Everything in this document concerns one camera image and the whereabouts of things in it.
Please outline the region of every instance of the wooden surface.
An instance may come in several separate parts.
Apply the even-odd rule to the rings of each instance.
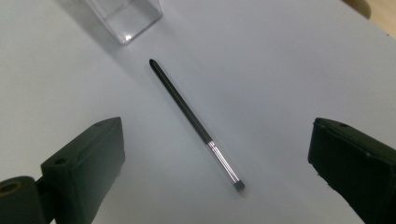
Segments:
[[[390,36],[396,37],[395,0],[343,0],[362,16],[379,26]]]
[[[367,0],[367,3],[372,11],[370,21],[396,37],[396,1]]]

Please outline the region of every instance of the metal band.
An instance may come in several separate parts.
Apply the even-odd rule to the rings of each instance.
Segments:
[[[215,143],[213,141],[209,142],[206,144],[213,152],[213,154],[216,156],[224,170],[227,172],[228,176],[231,178],[231,180],[236,183],[239,181],[239,178],[236,176],[235,172],[233,169],[230,167],[228,162],[224,159],[224,157],[221,155],[221,152],[219,149],[216,147]]]

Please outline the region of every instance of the transparent box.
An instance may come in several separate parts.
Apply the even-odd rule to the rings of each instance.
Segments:
[[[84,0],[122,45],[162,16],[159,0]]]

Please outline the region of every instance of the white table surface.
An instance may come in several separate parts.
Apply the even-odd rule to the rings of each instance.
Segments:
[[[396,147],[396,41],[341,1],[161,1],[116,44],[75,0],[0,0],[0,180],[122,118],[126,162],[93,223],[360,224],[307,161],[316,117]],[[149,67],[247,185],[238,194]]]

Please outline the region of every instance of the screw hole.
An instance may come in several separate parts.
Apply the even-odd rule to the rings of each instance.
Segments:
[[[10,191],[16,189],[17,186],[18,186],[18,185],[17,185],[16,183],[7,184],[7,185],[5,185],[5,186],[3,186],[3,187],[0,188],[0,192],[1,192],[1,193],[10,192]]]
[[[62,165],[66,163],[66,159],[59,159],[57,161],[55,161],[55,165]]]

